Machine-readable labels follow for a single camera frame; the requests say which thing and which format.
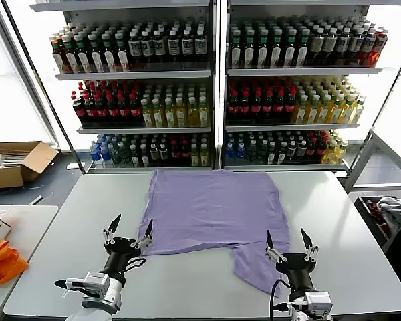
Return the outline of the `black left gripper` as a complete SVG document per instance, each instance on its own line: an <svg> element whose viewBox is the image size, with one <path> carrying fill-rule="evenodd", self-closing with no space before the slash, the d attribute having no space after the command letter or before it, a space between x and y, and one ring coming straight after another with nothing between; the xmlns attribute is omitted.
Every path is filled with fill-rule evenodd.
<svg viewBox="0 0 401 321"><path fill-rule="evenodd" d="M109 228L103 229L104 248L108 259L100 272L108 274L111 278L123 277L126 272L143 266L146 260L142 257L141 249L147 249L153 240L153 219L149 221L144 236L137 241L122 237L114 238L120 218L121 214L110 223Z"/></svg>

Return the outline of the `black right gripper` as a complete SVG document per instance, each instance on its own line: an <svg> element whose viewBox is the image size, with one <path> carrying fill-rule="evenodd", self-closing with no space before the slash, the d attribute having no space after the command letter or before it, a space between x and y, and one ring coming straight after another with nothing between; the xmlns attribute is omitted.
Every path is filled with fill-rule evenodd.
<svg viewBox="0 0 401 321"><path fill-rule="evenodd" d="M315 291L310 273L316 267L316 257L319 247L313 244L311 237L301 228L301 235L305 245L305 253L282 254L274 247L270 230L267 230L267 246L265 255L270 261L276 263L276 270L287 276L291 295L304 295L306 292Z"/></svg>

